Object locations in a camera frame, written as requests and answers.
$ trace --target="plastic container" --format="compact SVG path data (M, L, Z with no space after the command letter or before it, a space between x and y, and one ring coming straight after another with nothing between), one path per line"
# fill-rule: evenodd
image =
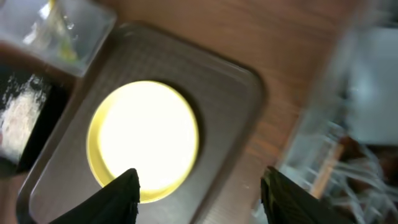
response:
M78 77L115 21L115 13L89 1L0 0L0 42Z

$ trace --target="tray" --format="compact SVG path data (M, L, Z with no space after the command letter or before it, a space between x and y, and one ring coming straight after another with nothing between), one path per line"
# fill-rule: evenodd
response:
M140 204L137 223L201 220L243 150L263 100L257 75L142 24L123 25L109 38L114 48L65 135L52 156L39 158L21 189L21 223L48 223L100 189L87 162L86 133L106 96L130 82L155 80L175 88L192 106L200 130L199 155L188 178L168 197Z

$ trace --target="brown wooden surface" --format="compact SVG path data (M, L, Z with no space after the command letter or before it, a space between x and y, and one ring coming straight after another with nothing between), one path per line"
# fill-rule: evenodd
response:
M101 0L120 22L142 20L246 64L268 90L246 151L205 223L247 223L264 168L276 163L360 0Z

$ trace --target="yellow object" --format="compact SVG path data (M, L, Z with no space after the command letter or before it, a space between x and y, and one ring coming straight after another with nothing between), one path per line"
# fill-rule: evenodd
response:
M154 202L187 178L198 138L195 115L181 94L163 83L133 82L96 110L87 135L88 163L102 187L137 169L141 203Z

